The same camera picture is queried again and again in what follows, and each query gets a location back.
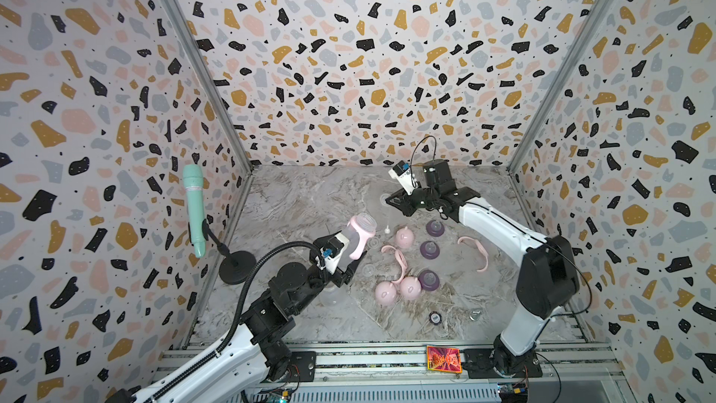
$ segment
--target black cable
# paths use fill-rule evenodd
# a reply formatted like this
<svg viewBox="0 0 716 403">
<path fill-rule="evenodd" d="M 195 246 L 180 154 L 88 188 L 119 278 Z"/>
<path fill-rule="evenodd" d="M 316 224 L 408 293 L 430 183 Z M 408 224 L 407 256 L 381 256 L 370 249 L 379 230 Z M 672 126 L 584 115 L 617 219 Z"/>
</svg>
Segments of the black cable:
<svg viewBox="0 0 716 403">
<path fill-rule="evenodd" d="M 410 182 L 415 187 L 415 177 L 412 175 L 412 158 L 415 156 L 415 152 L 418 148 L 420 148 L 420 145 L 423 144 L 424 141 L 427 139 L 433 138 L 435 145 L 433 147 L 433 161 L 435 160 L 435 152 L 437 151 L 437 139 L 435 139 L 435 136 L 425 136 L 423 139 L 419 142 L 417 142 L 417 145 L 415 146 L 415 149 L 412 150 L 412 155 L 410 156 Z"/>
<path fill-rule="evenodd" d="M 554 366 L 554 364 L 552 364 L 552 362 L 550 360 L 545 358 L 545 356 L 543 354 L 538 354 L 537 352 L 535 352 L 535 354 L 540 355 L 542 358 L 544 358 L 544 360 L 546 362 L 548 362 L 550 366 L 552 366 L 552 369 L 554 369 L 554 373 L 557 374 L 557 379 L 559 380 L 559 391 L 557 392 L 557 397 L 554 397 L 554 400 L 552 401 L 552 403 L 556 403 L 557 400 L 559 400 L 559 396 L 562 395 L 562 378 L 559 376 L 559 372 L 557 372 L 557 368 Z"/>
<path fill-rule="evenodd" d="M 318 249 L 317 246 L 315 246 L 313 243 L 308 243 L 307 241 L 290 241 L 288 243 L 284 243 L 281 246 L 278 246 L 274 248 L 271 252 L 264 255 L 259 261 L 256 262 L 254 268 L 251 270 L 250 273 L 248 273 L 248 277 L 246 277 L 246 281 L 244 282 L 244 287 L 241 289 L 241 294 L 238 296 L 238 303 L 236 304 L 236 311 L 233 315 L 233 321 L 231 322 L 231 327 L 228 329 L 228 333 L 224 337 L 221 344 L 216 348 L 214 352 L 211 352 L 210 354 L 204 356 L 199 361 L 195 362 L 194 364 L 189 367 L 189 369 L 186 369 L 184 372 L 182 372 L 178 377 L 174 378 L 173 380 L 166 383 L 161 389 L 156 391 L 152 397 L 147 398 L 144 403 L 152 403 L 152 400 L 158 400 L 161 398 L 164 394 L 169 392 L 184 380 L 184 378 L 189 377 L 191 374 L 199 370 L 204 364 L 210 362 L 212 359 L 219 356 L 222 350 L 226 348 L 226 346 L 231 343 L 231 339 L 236 333 L 236 329 L 238 328 L 239 321 L 241 320 L 241 314 L 244 311 L 244 302 L 246 302 L 246 296 L 248 295 L 248 289 L 251 287 L 251 282 L 254 281 L 254 277 L 256 276 L 256 273 L 258 273 L 258 270 L 261 269 L 261 267 L 266 264 L 273 255 L 276 255 L 286 249 L 290 249 L 292 247 L 307 247 L 312 255 L 318 255 L 318 259 L 321 262 L 322 265 L 325 265 L 325 260 L 323 259 L 323 255 L 321 254 L 321 251 Z M 321 271 L 321 276 L 325 276 L 326 269 L 324 268 Z"/>
</svg>

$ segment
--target mint green microphone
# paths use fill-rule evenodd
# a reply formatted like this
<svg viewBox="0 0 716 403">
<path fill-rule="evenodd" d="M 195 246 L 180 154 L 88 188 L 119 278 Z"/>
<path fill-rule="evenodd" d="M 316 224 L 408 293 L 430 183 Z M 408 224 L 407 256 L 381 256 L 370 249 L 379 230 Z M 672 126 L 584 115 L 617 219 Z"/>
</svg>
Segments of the mint green microphone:
<svg viewBox="0 0 716 403">
<path fill-rule="evenodd" d="M 184 166 L 182 171 L 184 188 L 186 189 L 186 208 L 189 213 L 189 229 L 194 254 L 202 258 L 206 253 L 206 238 L 203 233 L 204 223 L 204 176 L 201 167 L 195 164 Z"/>
</svg>

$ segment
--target patterned wall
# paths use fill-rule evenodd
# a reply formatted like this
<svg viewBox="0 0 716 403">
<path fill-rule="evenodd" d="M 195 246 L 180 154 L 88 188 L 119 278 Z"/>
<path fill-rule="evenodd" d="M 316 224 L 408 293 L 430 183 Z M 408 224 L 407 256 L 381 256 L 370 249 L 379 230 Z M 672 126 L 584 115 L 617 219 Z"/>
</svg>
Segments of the patterned wall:
<svg viewBox="0 0 716 403">
<path fill-rule="evenodd" d="M 713 2 L 615 0 L 518 171 L 641 402 L 716 398 Z"/>
<path fill-rule="evenodd" d="M 508 162 L 594 0 L 179 0 L 254 164 Z"/>
<path fill-rule="evenodd" d="M 228 140 L 157 0 L 0 0 L 0 401 L 146 385 L 196 311 L 181 168 L 218 232 Z"/>
</svg>

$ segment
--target gray marble surface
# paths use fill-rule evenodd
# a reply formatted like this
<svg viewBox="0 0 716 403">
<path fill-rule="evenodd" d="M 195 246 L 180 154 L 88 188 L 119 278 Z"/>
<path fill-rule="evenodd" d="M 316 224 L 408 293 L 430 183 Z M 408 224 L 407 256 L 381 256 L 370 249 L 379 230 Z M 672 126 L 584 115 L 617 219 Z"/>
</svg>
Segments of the gray marble surface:
<svg viewBox="0 0 716 403">
<path fill-rule="evenodd" d="M 459 187 L 479 191 L 506 215 L 526 224 L 506 170 L 499 167 L 451 168 Z M 247 250 L 257 258 L 275 246 L 294 240 L 312 241 L 336 232 L 359 212 L 368 212 L 378 223 L 377 242 L 364 255 L 353 281 L 329 293 L 324 291 L 295 317 L 296 327 L 286 339 L 306 341 L 389 341 L 454 339 L 492 343 L 515 311 L 515 284 L 518 268 L 512 260 L 475 230 L 446 221 L 445 234 L 429 237 L 425 225 L 438 219 L 437 212 L 418 210 L 411 218 L 382 204 L 381 196 L 393 193 L 399 184 L 381 167 L 260 166 L 254 171 L 254 183 L 238 228 L 230 244 L 232 251 Z M 392 254 L 380 252 L 392 244 L 395 231 L 407 226 L 415 233 L 415 245 L 403 253 L 408 275 L 425 268 L 440 277 L 440 287 L 423 291 L 414 301 L 398 298 L 391 307 L 380 306 L 374 298 L 375 285 L 395 280 L 400 269 Z M 489 268 L 474 247 L 457 245 L 461 236 L 478 238 L 490 254 Z M 427 260 L 420 255 L 420 243 L 434 240 L 440 256 Z M 307 250 L 287 250 L 274 256 L 257 274 L 251 285 L 244 310 L 259 297 L 268 281 L 289 261 L 309 264 Z M 201 321 L 195 327 L 193 341 L 212 341 L 230 326 L 242 285 L 230 286 L 217 279 Z M 477 321 L 470 312 L 479 310 Z M 428 321 L 432 311 L 439 312 L 443 323 Z M 543 340 L 574 340 L 578 331 L 567 318 L 548 324 Z"/>
</svg>

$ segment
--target gooseneck stand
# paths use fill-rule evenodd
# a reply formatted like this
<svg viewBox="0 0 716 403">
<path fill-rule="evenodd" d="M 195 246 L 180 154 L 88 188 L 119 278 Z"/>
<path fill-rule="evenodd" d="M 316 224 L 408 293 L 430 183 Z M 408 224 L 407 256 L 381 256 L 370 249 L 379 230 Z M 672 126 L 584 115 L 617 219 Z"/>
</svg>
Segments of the gooseneck stand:
<svg viewBox="0 0 716 403">
<path fill-rule="evenodd" d="M 228 246 L 219 241 L 219 239 L 211 232 L 209 223 L 204 219 L 202 224 L 204 232 L 204 238 L 211 237 L 219 253 L 225 258 L 219 265 L 219 277 L 227 285 L 238 285 L 246 280 L 248 273 L 256 265 L 256 259 L 254 254 L 246 252 L 245 250 L 237 250 L 236 252 L 230 253 Z"/>
</svg>

